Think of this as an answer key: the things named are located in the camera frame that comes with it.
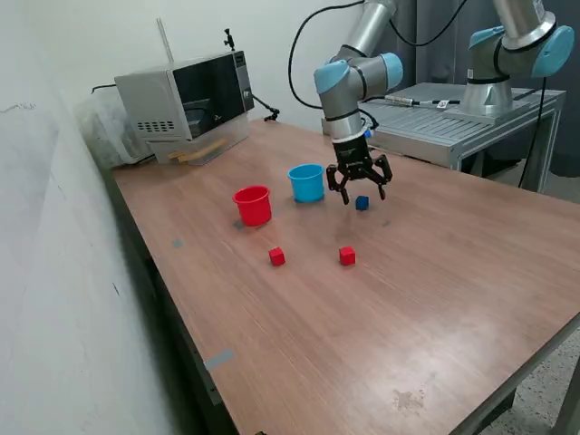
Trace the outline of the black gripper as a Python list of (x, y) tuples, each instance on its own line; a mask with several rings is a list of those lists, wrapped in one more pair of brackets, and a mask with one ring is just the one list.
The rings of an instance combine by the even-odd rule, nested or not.
[(381, 200), (386, 199), (385, 186), (392, 181), (392, 169), (387, 157), (382, 154), (372, 160), (366, 137), (359, 134), (353, 139), (333, 141), (336, 164), (330, 164), (326, 170), (327, 184), (331, 191), (338, 192), (344, 205), (350, 202), (346, 190), (349, 179), (371, 179), (379, 190)]

